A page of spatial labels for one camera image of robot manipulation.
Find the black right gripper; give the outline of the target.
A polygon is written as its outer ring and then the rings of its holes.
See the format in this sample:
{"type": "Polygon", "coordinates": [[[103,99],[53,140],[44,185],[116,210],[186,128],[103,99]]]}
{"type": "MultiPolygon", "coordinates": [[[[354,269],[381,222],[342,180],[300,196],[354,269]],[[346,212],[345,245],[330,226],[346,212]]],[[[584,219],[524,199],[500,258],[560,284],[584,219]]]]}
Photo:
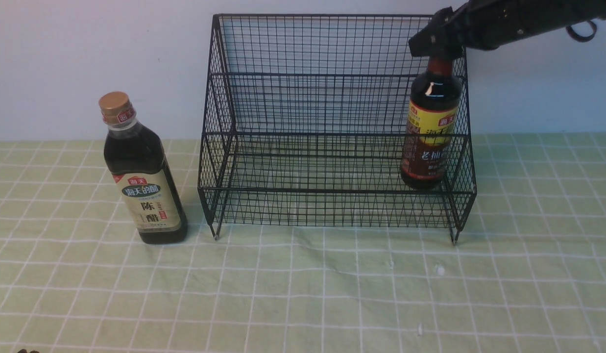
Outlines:
{"type": "Polygon", "coordinates": [[[413,57],[456,60],[464,47],[495,50],[594,19],[606,20],[606,0],[471,0],[435,12],[408,44],[413,57]]]}

